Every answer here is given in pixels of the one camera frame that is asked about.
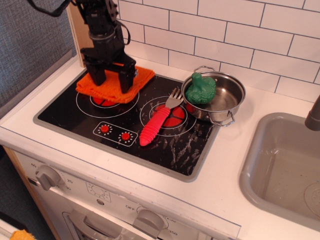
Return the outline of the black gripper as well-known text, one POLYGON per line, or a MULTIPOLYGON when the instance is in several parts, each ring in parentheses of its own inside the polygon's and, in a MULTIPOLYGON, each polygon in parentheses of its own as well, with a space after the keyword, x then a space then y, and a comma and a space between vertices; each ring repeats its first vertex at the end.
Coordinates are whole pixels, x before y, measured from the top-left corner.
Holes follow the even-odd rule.
POLYGON ((127 93, 136 76, 136 61, 125 53, 125 46, 130 43, 131 35, 128 31, 125 42, 123 29, 128 28, 122 23, 89 23, 88 27, 93 47, 82 48, 80 52, 94 84, 101 86, 105 82, 107 69, 118 72, 121 92, 127 93))

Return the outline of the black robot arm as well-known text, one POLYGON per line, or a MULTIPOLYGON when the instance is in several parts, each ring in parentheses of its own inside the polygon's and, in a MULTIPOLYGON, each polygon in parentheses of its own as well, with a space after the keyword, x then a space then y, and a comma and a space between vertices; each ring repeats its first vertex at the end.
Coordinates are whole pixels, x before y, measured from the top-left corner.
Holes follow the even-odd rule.
POLYGON ((122 31, 125 25, 117 20, 118 5, 112 0, 76 0, 75 5, 93 42, 93 47, 80 50, 93 82, 100 86, 107 79, 106 70, 116 72, 121 91, 127 93, 136 76, 136 61, 125 53, 131 37, 125 42, 122 31))

